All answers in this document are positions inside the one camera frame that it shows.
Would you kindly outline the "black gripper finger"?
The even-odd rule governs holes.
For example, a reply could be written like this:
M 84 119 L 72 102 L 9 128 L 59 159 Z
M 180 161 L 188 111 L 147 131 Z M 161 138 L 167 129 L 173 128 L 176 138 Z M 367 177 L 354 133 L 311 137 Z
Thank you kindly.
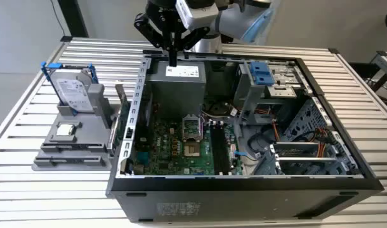
M 173 66 L 177 65 L 177 52 L 183 50 L 188 50 L 193 47 L 193 45 L 199 42 L 199 40 L 208 34 L 209 27 L 201 27 L 193 29 L 191 33 L 181 37 L 183 29 L 177 29 L 175 31 L 173 37 Z
M 137 31 L 143 34 L 145 39 L 156 48 L 161 48 L 168 52 L 168 65 L 173 66 L 173 45 L 172 45 L 172 35 L 168 28 L 168 20 L 163 14 L 152 20 L 159 24 L 161 34 L 155 30 L 149 24 L 149 17 L 144 13 L 137 14 L 133 22 L 133 26 Z

